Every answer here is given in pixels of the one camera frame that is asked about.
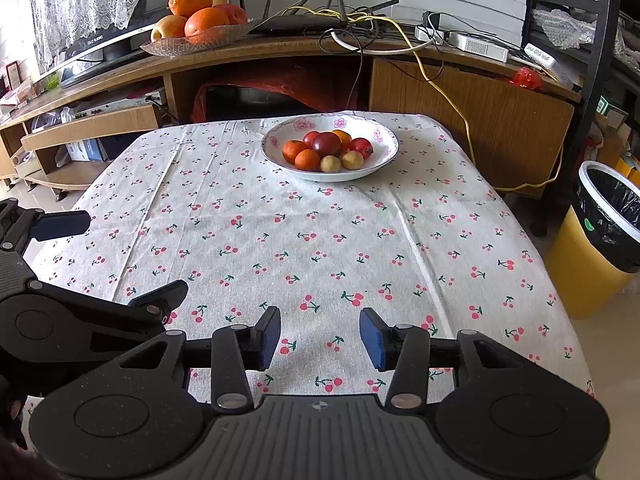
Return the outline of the yellow-brown round fruit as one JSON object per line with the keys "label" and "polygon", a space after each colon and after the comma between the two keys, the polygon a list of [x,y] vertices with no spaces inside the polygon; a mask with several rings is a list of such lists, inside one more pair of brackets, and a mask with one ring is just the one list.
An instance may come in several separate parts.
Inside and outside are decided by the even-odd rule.
{"label": "yellow-brown round fruit", "polygon": [[347,170],[358,170],[363,167],[364,158],[358,151],[347,151],[341,156],[341,164]]}

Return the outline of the small orange tangerine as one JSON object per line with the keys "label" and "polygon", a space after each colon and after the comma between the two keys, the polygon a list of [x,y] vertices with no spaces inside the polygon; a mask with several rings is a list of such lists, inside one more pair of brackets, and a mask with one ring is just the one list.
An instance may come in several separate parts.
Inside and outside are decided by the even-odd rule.
{"label": "small orange tangerine", "polygon": [[320,160],[321,157],[316,151],[306,148],[306,150],[300,151],[296,155],[294,166],[298,170],[315,172],[320,168]]}

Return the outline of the bright red tomato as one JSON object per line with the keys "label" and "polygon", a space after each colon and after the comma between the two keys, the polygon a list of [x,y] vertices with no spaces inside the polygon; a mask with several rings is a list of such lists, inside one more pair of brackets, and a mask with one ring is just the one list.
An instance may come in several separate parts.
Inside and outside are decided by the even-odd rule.
{"label": "bright red tomato", "polygon": [[369,158],[373,154],[373,145],[365,138],[352,139],[348,148],[351,151],[358,152],[364,159]]}

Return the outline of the dark red tomato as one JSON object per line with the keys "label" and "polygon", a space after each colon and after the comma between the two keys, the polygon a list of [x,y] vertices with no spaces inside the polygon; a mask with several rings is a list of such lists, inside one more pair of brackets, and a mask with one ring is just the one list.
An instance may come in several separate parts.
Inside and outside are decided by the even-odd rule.
{"label": "dark red tomato", "polygon": [[311,147],[320,157],[326,155],[338,156],[343,151],[341,139],[332,132],[322,132],[314,140]]}

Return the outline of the small red tomato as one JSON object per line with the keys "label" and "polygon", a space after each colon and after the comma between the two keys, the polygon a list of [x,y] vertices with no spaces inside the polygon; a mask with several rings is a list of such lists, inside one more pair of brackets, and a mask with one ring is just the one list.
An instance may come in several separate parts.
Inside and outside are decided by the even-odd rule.
{"label": "small red tomato", "polygon": [[309,131],[303,137],[303,142],[308,146],[308,148],[311,148],[314,145],[314,140],[316,140],[316,137],[319,134],[320,132],[316,130]]}

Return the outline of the cherry print tablecloth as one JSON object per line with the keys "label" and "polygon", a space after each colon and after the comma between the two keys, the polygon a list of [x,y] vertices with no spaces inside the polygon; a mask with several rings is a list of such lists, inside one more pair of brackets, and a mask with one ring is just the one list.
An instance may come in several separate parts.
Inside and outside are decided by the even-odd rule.
{"label": "cherry print tablecloth", "polygon": [[578,338],[541,256],[437,122],[379,114],[399,152],[352,183],[289,176],[262,154],[269,119],[145,134],[78,200],[87,233],[32,258],[40,280],[126,302],[186,281],[168,326],[206,338],[282,314],[267,393],[386,393],[358,318],[371,308],[451,338],[479,330],[593,392]]}

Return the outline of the black television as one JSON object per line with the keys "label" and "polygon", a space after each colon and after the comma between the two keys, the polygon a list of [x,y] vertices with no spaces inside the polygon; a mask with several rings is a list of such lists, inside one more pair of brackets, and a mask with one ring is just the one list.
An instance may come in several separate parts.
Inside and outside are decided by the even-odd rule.
{"label": "black television", "polygon": [[167,13],[168,0],[139,0],[127,27],[118,29],[115,26],[110,26],[97,30],[87,38],[77,40],[59,54],[50,67],[42,68],[38,62],[39,77],[46,78],[67,64],[85,60],[92,52],[102,50],[110,44],[116,44],[116,42],[127,38],[138,36],[142,32],[148,32],[153,24]]}

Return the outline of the white floral plate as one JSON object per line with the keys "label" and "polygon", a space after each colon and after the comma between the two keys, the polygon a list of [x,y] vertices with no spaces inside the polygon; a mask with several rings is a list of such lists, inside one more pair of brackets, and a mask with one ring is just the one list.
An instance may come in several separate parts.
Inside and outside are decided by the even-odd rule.
{"label": "white floral plate", "polygon": [[262,139],[262,154],[293,177],[348,182],[374,174],[399,152],[389,128],[346,113],[288,118]]}

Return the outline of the yellow apple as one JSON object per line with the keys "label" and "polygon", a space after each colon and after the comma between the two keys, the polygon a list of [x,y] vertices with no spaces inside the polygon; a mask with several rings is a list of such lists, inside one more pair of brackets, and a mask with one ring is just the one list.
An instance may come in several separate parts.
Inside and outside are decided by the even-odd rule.
{"label": "yellow apple", "polygon": [[158,20],[151,30],[151,41],[184,37],[186,18],[181,15],[167,15]]}

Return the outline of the large orange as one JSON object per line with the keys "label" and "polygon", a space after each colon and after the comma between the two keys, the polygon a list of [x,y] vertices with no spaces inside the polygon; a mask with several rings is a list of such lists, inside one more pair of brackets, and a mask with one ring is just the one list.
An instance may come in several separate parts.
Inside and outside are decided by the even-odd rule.
{"label": "large orange", "polygon": [[168,9],[174,15],[190,18],[195,12],[210,8],[213,0],[168,0]]}
{"label": "large orange", "polygon": [[204,34],[213,27],[229,25],[228,15],[216,6],[210,6],[193,13],[184,25],[184,36],[191,38]]}

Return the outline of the red plastic bag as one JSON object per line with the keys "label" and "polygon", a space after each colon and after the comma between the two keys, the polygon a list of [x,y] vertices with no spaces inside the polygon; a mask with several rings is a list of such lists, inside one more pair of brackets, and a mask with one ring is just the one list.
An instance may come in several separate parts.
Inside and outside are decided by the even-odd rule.
{"label": "red plastic bag", "polygon": [[337,112],[358,105],[359,82],[332,70],[293,63],[226,70],[200,85],[192,122]]}

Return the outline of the top large orange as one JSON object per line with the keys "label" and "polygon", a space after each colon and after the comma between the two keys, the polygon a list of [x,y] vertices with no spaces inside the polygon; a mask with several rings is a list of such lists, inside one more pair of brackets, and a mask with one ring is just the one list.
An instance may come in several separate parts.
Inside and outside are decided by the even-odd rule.
{"label": "top large orange", "polygon": [[174,15],[190,18],[195,12],[210,8],[213,0],[168,0],[168,9]]}

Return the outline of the small red ornament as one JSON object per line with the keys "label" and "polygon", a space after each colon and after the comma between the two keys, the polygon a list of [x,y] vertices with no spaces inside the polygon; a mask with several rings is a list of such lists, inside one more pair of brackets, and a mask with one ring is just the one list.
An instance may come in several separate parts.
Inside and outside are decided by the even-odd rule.
{"label": "small red ornament", "polygon": [[511,78],[511,84],[528,90],[537,90],[542,86],[541,76],[528,67],[521,67]]}

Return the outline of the red apple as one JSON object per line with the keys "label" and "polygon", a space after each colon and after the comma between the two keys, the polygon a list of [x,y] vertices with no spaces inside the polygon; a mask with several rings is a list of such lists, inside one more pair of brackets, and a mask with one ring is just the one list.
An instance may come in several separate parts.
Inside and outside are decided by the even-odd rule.
{"label": "red apple", "polygon": [[246,12],[240,7],[232,3],[221,3],[215,6],[221,12],[226,14],[230,25],[239,25],[247,23]]}

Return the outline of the black power adapter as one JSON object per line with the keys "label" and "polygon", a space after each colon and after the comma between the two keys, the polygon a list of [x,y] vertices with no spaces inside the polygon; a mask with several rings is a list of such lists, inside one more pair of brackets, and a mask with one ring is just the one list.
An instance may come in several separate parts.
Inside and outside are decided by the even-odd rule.
{"label": "black power adapter", "polygon": [[440,13],[434,11],[425,11],[422,14],[423,26],[433,30],[440,29]]}

